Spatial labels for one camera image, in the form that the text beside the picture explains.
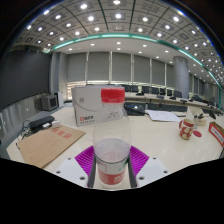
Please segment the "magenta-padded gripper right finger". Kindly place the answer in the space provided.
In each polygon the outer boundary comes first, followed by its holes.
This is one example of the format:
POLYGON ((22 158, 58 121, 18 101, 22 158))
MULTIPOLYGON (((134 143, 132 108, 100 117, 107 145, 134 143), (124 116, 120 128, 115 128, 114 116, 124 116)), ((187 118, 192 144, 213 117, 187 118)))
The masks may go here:
POLYGON ((132 146, 128 160, 130 186, 140 188, 170 174, 167 167, 156 157, 149 157, 132 146))

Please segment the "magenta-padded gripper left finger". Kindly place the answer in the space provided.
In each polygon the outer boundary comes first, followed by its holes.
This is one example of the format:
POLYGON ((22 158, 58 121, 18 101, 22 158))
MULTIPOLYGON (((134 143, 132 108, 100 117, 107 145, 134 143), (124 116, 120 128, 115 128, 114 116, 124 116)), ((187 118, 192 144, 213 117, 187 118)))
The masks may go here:
POLYGON ((66 158, 54 172, 55 175, 84 188, 95 182, 96 160, 92 146, 75 157, 66 158))

